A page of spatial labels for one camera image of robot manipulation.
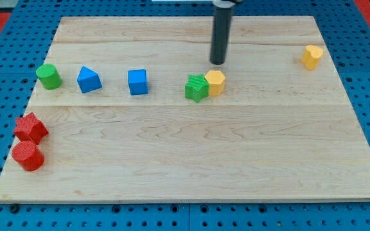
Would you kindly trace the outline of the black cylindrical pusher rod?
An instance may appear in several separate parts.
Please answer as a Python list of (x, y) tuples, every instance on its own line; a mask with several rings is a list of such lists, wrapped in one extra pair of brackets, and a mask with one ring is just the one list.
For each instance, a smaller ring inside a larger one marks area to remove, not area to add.
[(211, 35), (210, 62), (222, 65), (226, 59), (227, 45), (235, 2), (213, 1), (215, 12)]

